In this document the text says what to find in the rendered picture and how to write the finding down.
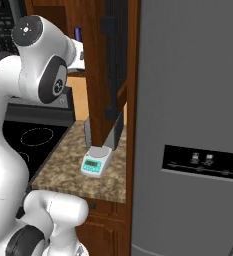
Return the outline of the brown wooden wall cabinet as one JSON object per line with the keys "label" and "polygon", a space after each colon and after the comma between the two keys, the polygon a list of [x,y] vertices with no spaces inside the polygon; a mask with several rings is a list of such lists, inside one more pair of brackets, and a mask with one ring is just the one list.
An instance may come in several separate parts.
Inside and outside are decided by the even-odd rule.
{"label": "brown wooden wall cabinet", "polygon": [[39,15],[74,39],[74,28],[81,27],[80,0],[24,0],[28,15]]}

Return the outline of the white teal digital scale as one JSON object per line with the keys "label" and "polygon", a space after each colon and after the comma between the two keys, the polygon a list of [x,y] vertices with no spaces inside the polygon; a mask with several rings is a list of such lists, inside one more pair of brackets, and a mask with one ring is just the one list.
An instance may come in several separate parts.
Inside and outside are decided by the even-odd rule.
{"label": "white teal digital scale", "polygon": [[87,177],[101,178],[111,160],[111,148],[91,146],[83,158],[81,173]]}

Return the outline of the brown wooden side panel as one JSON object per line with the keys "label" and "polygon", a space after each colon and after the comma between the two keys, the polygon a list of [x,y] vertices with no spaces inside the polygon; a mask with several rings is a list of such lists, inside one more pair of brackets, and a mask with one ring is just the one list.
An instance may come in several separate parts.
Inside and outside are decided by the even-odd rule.
{"label": "brown wooden side panel", "polygon": [[140,0],[128,0],[128,73],[126,140],[126,256],[131,256],[132,205],[136,138]]}

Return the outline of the brown wooden base cabinet door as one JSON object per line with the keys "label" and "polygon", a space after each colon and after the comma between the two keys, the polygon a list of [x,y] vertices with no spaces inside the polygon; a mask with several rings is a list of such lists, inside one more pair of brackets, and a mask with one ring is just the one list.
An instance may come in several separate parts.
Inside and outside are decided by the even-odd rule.
{"label": "brown wooden base cabinet door", "polygon": [[126,256],[126,225],[122,220],[89,216],[76,233],[90,256]]}

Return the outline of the blue cereal box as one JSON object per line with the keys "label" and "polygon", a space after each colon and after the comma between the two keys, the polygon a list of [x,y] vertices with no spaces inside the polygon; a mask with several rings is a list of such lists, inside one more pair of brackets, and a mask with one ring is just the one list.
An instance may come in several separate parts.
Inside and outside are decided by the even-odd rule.
{"label": "blue cereal box", "polygon": [[77,26],[74,28],[74,39],[79,42],[83,42],[82,40],[82,28]]}

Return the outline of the black microwave oven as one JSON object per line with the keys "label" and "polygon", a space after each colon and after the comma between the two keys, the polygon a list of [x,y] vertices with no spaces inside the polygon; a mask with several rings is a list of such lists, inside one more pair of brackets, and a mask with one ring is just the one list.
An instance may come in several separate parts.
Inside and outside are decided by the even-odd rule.
{"label": "black microwave oven", "polygon": [[24,0],[0,0],[0,51],[18,55],[11,31],[19,19],[26,15]]}

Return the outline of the black stove with hob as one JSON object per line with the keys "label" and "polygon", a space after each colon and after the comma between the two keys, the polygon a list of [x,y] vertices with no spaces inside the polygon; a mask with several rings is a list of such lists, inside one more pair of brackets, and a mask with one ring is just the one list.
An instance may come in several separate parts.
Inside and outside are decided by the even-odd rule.
{"label": "black stove with hob", "polygon": [[50,104],[11,97],[3,134],[9,145],[25,160],[32,183],[74,122],[72,89],[65,87]]}

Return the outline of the grey fridge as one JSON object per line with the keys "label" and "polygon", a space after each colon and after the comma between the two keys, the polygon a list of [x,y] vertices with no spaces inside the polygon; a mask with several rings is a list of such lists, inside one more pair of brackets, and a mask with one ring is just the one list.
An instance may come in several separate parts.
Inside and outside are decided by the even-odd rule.
{"label": "grey fridge", "polygon": [[233,0],[141,0],[131,256],[233,256]]}

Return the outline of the brown wooden drawer front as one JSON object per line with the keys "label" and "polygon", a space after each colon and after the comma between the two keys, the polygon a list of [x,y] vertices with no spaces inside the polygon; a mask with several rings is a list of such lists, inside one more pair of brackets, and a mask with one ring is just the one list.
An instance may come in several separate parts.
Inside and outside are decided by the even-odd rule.
{"label": "brown wooden drawer front", "polygon": [[88,206],[96,203],[96,209],[89,208],[88,220],[93,222],[124,222],[126,205],[118,202],[86,198]]}

